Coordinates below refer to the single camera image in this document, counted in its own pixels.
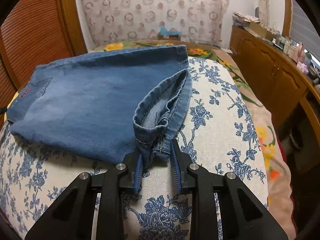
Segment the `gray blind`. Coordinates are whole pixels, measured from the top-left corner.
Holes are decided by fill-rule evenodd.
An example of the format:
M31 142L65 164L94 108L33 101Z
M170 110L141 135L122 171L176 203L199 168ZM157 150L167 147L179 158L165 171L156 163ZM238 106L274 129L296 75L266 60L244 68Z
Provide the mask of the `gray blind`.
M320 60L320 37L308 16L295 0L292 0L290 37L296 42L304 43L307 51L309 51L316 59Z

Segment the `small box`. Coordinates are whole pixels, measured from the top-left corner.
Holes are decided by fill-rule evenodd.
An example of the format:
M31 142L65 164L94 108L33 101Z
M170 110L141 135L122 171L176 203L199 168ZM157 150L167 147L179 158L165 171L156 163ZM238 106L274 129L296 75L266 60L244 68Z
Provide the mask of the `small box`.
M269 41L272 41L273 39L276 39L277 35L271 33L266 28L264 28L260 23L254 23L251 22L249 29L256 33L259 37L263 39L267 39Z

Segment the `jeans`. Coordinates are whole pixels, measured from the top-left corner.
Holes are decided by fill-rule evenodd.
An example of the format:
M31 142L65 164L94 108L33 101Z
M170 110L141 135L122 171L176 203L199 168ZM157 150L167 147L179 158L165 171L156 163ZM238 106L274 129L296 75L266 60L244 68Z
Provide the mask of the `jeans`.
M7 117L12 134L111 163L138 146L147 167L169 160L191 90L185 46L95 52L37 66Z

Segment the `wall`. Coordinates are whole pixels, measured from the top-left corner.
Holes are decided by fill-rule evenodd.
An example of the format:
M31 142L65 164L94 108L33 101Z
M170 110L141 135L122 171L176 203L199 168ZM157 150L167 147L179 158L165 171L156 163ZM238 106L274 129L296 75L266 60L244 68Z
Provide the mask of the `wall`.
M222 22L222 47L229 48L231 28L233 25L232 13L234 11L246 13L254 16L255 8L258 7L259 0L230 0L228 11ZM269 0L269 26L282 33L284 22L284 0Z
M78 17L79 17L80 26L81 26L85 45L86 45L88 51L93 50L96 46L93 43L93 40L91 38L91 34L88 29L87 22L85 21L81 0L76 0L76 6L77 6L77 10L78 10Z

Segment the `yellow fabric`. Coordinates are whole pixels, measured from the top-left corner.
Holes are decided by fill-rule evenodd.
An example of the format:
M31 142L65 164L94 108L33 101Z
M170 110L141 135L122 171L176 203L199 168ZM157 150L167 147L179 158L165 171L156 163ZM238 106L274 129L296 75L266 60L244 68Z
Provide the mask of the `yellow fabric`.
M9 106L12 104L13 100L15 100L18 95L19 95L19 92L16 92L16 93L14 94L11 102L8 104L8 108L9 108ZM6 113L4 113L4 121L7 121L7 114L6 114Z

